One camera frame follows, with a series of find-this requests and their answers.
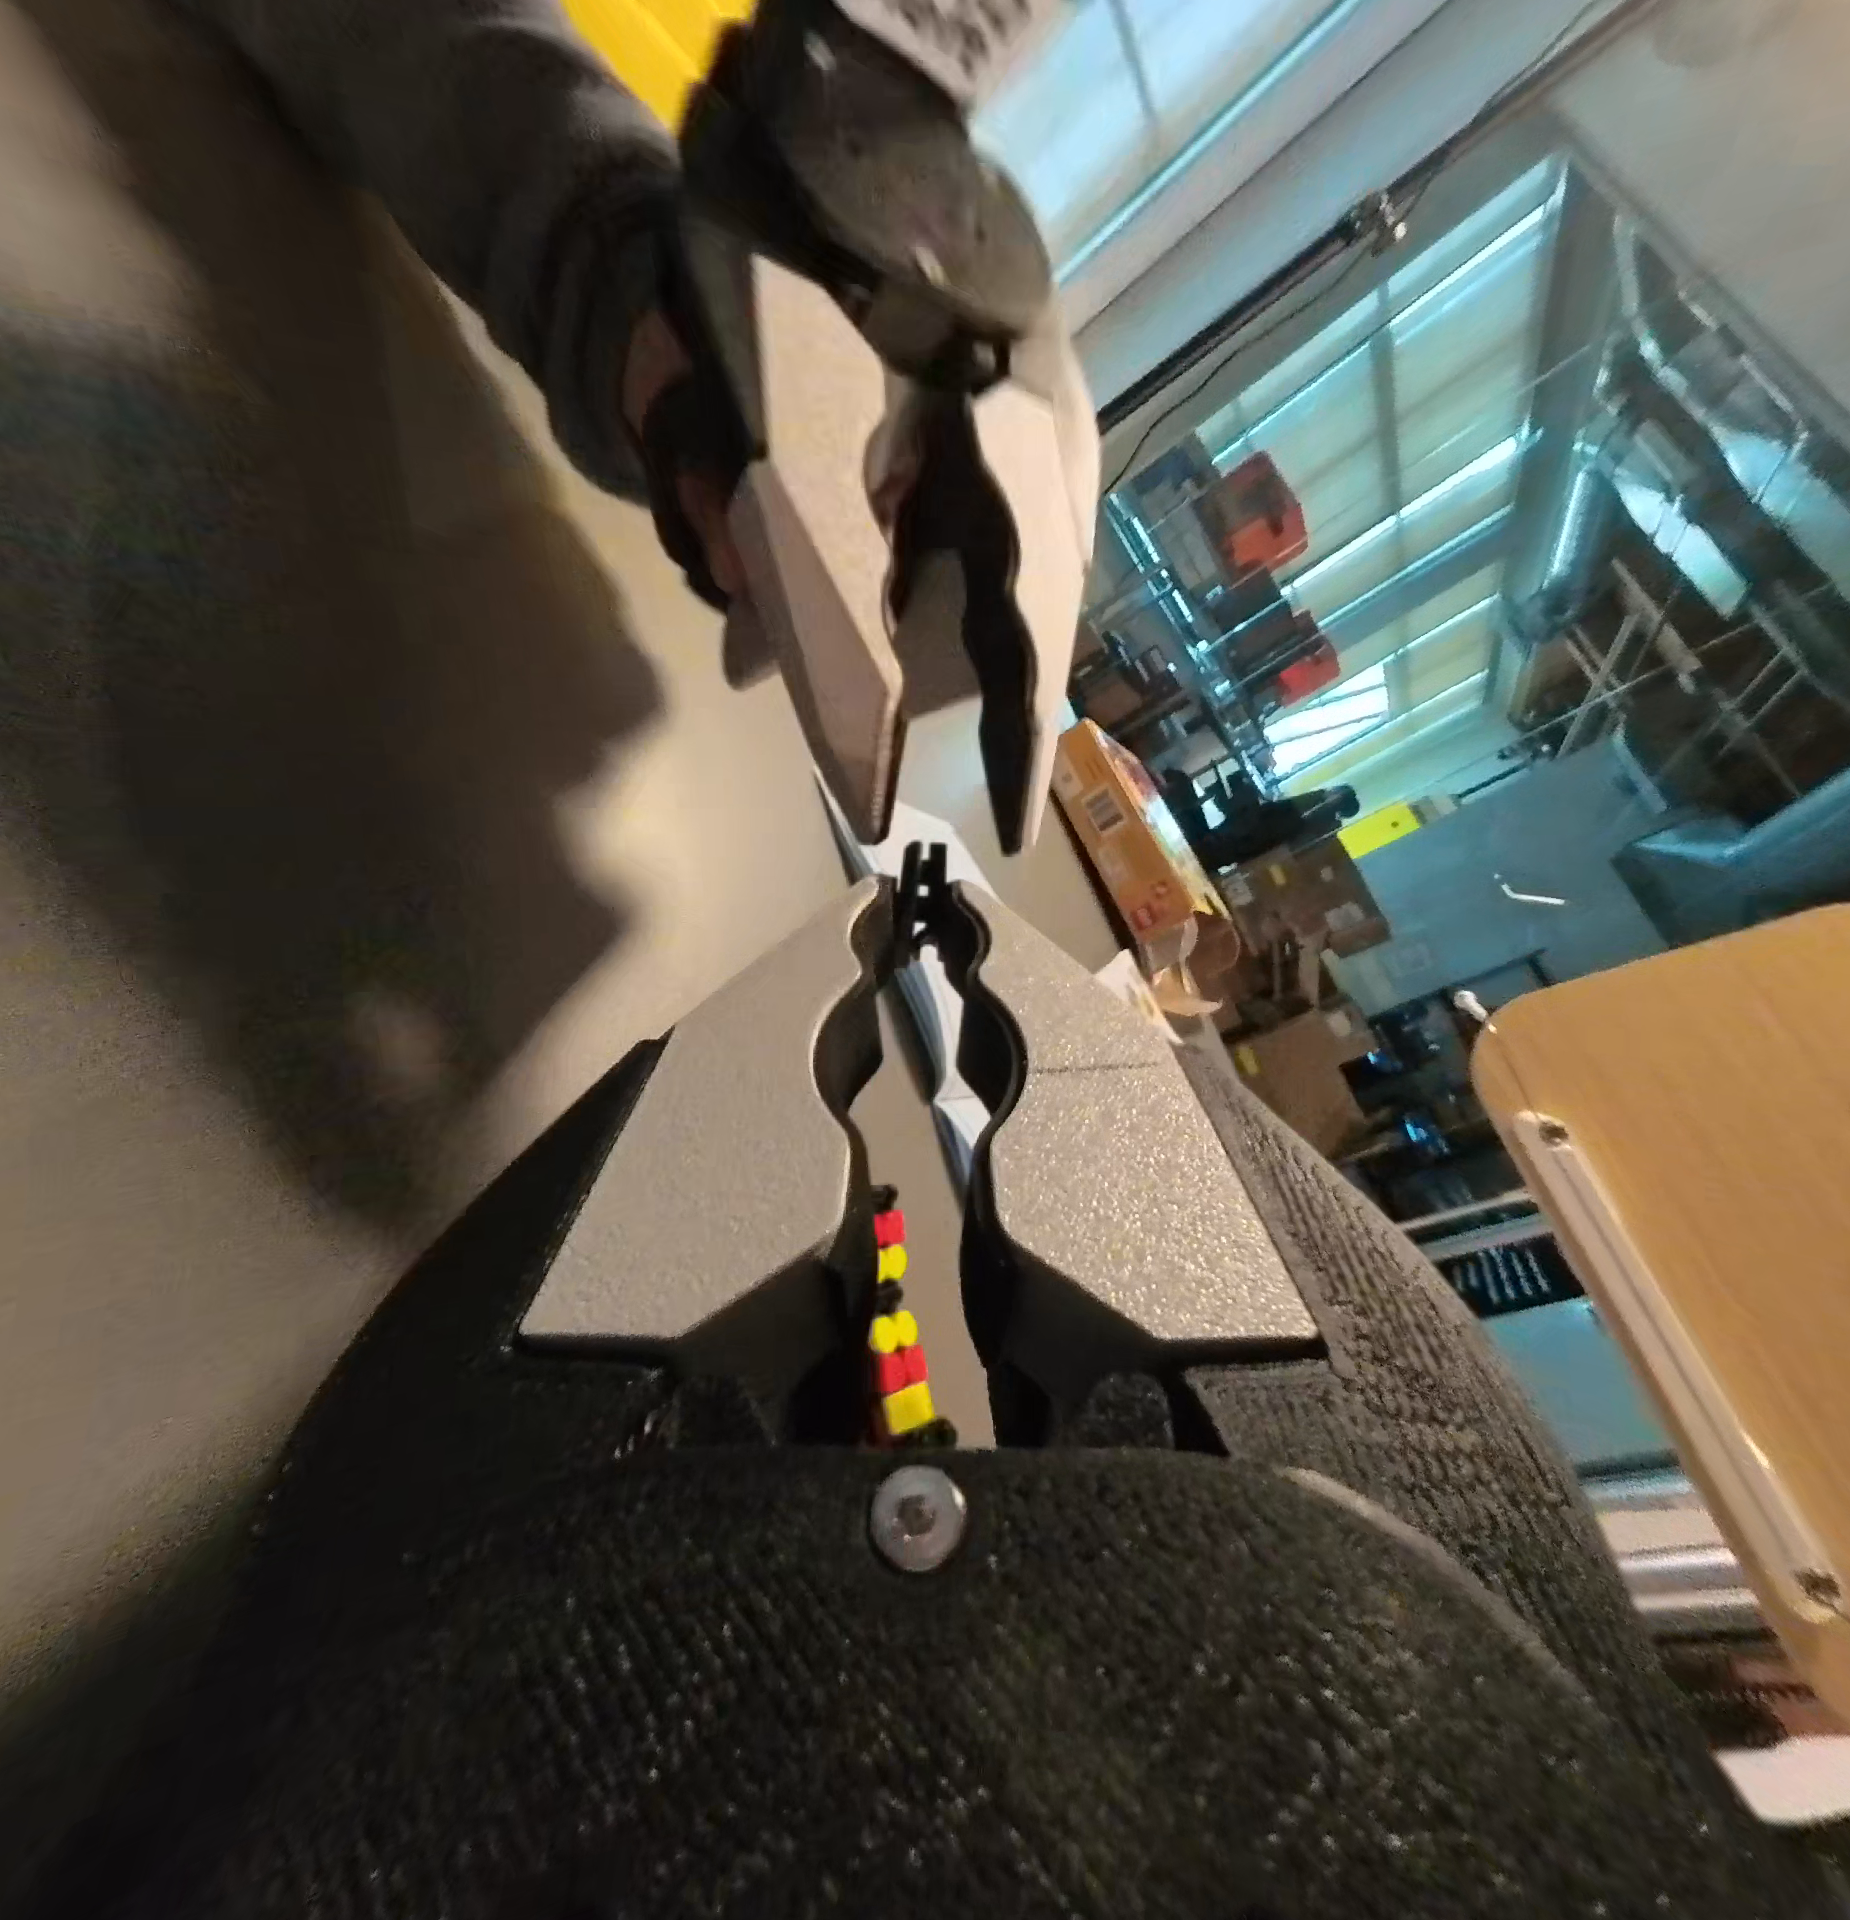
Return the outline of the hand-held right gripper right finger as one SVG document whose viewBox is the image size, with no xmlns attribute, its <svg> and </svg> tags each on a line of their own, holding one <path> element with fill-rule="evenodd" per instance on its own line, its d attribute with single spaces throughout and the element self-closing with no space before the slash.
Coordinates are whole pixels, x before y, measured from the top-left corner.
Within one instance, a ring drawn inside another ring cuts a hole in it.
<svg viewBox="0 0 1850 1920">
<path fill-rule="evenodd" d="M 1163 1029 L 976 884 L 942 904 L 961 1074 L 985 1105 L 963 1307 L 990 1374 L 1137 1374 L 1322 1349 Z"/>
</svg>

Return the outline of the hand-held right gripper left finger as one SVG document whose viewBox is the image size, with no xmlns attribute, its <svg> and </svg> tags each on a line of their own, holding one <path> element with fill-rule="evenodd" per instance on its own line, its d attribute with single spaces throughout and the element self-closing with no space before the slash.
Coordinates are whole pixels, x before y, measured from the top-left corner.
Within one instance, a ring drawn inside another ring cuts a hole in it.
<svg viewBox="0 0 1850 1920">
<path fill-rule="evenodd" d="M 891 883 L 861 880 L 666 1035 L 520 1339 L 657 1366 L 817 1366 L 866 1283 L 851 1110 L 884 1058 Z"/>
</svg>

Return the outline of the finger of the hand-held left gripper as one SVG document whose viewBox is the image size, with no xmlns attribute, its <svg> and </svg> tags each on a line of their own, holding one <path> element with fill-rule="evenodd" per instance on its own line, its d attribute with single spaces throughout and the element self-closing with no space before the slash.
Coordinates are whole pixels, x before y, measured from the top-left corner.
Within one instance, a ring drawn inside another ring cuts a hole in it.
<svg viewBox="0 0 1850 1920">
<path fill-rule="evenodd" d="M 889 410 L 884 367 L 806 277 L 751 266 L 762 456 L 729 524 L 747 607 L 799 725 L 856 838 L 889 838 L 903 754 L 903 669 L 889 630 L 891 547 L 866 456 Z"/>
<path fill-rule="evenodd" d="M 1101 422 L 1065 325 L 963 394 L 889 373 L 883 530 L 903 716 L 978 699 L 996 844 L 1038 842 L 1101 511 Z"/>
</svg>

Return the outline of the yellow plastic tray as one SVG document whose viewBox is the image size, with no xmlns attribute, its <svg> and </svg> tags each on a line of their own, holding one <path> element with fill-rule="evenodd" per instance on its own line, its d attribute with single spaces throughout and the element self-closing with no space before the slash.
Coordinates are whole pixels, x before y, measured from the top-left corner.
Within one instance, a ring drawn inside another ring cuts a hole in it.
<svg viewBox="0 0 1850 1920">
<path fill-rule="evenodd" d="M 575 33 L 618 78 L 672 120 L 715 66 L 720 36 L 756 3 L 562 3 Z"/>
</svg>

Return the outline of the long red yellow lego assembly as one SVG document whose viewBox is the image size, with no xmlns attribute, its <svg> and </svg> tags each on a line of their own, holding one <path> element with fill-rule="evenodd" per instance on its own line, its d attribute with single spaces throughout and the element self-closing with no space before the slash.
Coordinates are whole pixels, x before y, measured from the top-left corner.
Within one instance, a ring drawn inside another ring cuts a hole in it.
<svg viewBox="0 0 1850 1920">
<path fill-rule="evenodd" d="M 883 1448 L 955 1448 L 961 1426 L 942 1416 L 929 1349 L 910 1307 L 910 1228 L 901 1194 L 871 1186 L 871 1300 L 863 1333 L 870 1434 Z"/>
</svg>

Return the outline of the person's left forearm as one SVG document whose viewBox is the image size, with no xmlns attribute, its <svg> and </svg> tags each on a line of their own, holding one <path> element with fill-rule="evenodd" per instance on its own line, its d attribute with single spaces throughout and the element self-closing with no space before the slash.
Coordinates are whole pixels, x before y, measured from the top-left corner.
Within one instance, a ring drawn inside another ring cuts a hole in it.
<svg viewBox="0 0 1850 1920">
<path fill-rule="evenodd" d="M 558 3 L 185 3 L 529 373 L 558 446 L 649 502 L 622 415 L 675 237 L 672 136 Z"/>
</svg>

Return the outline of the person's left hand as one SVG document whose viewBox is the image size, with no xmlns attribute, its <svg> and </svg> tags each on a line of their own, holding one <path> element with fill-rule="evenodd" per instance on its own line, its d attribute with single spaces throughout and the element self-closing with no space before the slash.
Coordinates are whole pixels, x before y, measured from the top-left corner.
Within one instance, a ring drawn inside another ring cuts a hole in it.
<svg viewBox="0 0 1850 1920">
<path fill-rule="evenodd" d="M 657 298 L 629 331 L 620 401 L 665 550 L 706 607 L 731 611 L 747 596 L 731 533 L 747 450 L 724 373 L 702 365 Z"/>
</svg>

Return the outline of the glass window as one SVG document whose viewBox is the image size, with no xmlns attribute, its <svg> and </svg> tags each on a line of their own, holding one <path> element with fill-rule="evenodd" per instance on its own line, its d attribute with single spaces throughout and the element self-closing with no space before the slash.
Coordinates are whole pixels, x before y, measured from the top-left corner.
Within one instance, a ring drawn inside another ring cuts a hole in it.
<svg viewBox="0 0 1850 1920">
<path fill-rule="evenodd" d="M 1168 244 L 1429 26 L 1441 3 L 1061 3 L 978 108 L 1058 280 Z"/>
<path fill-rule="evenodd" d="M 1415 262 L 1242 378 L 1232 360 L 1180 448 L 1237 476 L 1269 456 L 1308 542 L 1272 563 L 1341 672 L 1266 723 L 1273 780 L 1348 783 L 1415 733 L 1475 713 L 1498 646 L 1506 558 L 1532 439 L 1542 302 L 1563 208 L 1544 154 Z"/>
</svg>

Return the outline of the brown cardboard box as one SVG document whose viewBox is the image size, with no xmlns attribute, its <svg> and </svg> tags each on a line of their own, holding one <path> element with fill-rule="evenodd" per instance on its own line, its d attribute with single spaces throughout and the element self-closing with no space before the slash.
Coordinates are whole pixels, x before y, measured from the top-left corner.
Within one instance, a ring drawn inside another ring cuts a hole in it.
<svg viewBox="0 0 1850 1920">
<path fill-rule="evenodd" d="M 1148 976 L 1206 982 L 1242 941 L 1147 767 L 1091 718 L 1056 739 L 1054 793 Z"/>
</svg>

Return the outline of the brown shipping carton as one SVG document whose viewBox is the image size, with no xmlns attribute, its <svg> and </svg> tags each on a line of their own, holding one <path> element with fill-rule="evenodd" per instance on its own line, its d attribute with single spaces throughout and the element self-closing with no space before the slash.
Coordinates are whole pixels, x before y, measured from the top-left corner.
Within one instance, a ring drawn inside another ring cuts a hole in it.
<svg viewBox="0 0 1850 1920">
<path fill-rule="evenodd" d="M 1256 954 L 1296 941 L 1359 957 L 1393 941 L 1393 925 L 1341 836 L 1232 865 L 1217 874 L 1217 892 L 1242 946 Z"/>
</svg>

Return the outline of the black light stand pole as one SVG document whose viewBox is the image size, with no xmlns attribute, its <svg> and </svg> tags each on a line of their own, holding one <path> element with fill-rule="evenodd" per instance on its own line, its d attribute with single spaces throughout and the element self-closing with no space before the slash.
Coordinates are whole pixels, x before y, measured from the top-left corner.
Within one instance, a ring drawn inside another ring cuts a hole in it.
<svg viewBox="0 0 1850 1920">
<path fill-rule="evenodd" d="M 1322 277 L 1394 250 L 1417 195 L 1651 3 L 1374 3 L 1326 29 L 1077 266 L 1112 441 Z"/>
</svg>

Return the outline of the wooden laptop stand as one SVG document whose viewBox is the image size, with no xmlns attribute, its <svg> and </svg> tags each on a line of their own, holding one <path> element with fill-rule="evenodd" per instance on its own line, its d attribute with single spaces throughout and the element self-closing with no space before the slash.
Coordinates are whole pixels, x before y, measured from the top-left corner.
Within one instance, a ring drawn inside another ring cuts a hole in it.
<svg viewBox="0 0 1850 1920">
<path fill-rule="evenodd" d="M 1850 904 L 1518 998 L 1470 1064 L 1706 1513 L 1619 1549 L 1638 1611 L 1749 1602 L 1807 1697 L 1718 1764 L 1850 1816 Z"/>
</svg>

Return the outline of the silver ventilation duct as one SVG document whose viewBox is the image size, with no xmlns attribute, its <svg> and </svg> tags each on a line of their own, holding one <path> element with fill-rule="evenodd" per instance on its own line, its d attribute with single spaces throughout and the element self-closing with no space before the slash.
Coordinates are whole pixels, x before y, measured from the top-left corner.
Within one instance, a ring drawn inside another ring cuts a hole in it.
<svg viewBox="0 0 1850 1920">
<path fill-rule="evenodd" d="M 1540 432 L 1540 448 L 1522 459 L 1506 558 L 1506 633 L 1522 658 L 1600 593 L 1624 520 L 1617 466 L 1633 432 L 1619 415 L 1600 415 L 1572 441 L 1560 429 Z"/>
</svg>

